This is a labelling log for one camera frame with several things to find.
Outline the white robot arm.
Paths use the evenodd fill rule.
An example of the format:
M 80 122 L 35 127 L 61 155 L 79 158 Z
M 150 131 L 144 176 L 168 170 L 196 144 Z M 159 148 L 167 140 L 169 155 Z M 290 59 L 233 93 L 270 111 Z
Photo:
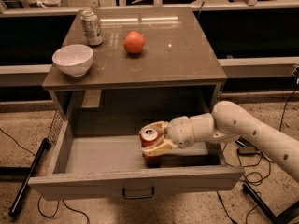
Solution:
M 139 137 L 141 152 L 146 157 L 162 156 L 174 148 L 187 148 L 198 142 L 217 144 L 242 137 L 299 180 L 299 141 L 230 101 L 216 103 L 210 113 L 151 123 L 139 131 Z

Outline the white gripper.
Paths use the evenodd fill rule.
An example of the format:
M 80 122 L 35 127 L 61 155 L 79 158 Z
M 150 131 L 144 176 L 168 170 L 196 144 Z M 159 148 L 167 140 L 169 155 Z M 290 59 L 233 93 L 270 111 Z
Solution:
M 172 119 L 169 123 L 157 121 L 144 126 L 139 135 L 142 138 L 157 138 L 166 133 L 166 137 L 158 145 L 142 147 L 141 152 L 147 157 L 162 156 L 172 149 L 191 147 L 195 143 L 191 120 L 184 116 Z

